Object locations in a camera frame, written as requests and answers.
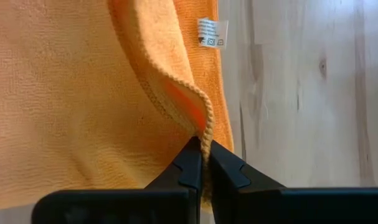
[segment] towel fold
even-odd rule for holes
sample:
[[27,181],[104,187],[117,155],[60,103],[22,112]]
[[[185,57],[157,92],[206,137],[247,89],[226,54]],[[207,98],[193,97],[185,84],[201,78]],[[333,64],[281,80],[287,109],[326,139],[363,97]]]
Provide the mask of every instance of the towel fold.
[[215,0],[0,0],[0,208],[142,188],[193,135],[205,165],[232,150],[202,17]]

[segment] orange fabric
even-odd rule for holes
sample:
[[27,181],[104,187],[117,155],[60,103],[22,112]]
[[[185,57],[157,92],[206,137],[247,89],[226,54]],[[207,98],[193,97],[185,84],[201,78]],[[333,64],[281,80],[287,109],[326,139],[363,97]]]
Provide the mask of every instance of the orange fabric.
[[193,135],[232,150],[215,0],[0,0],[0,208],[144,187]]

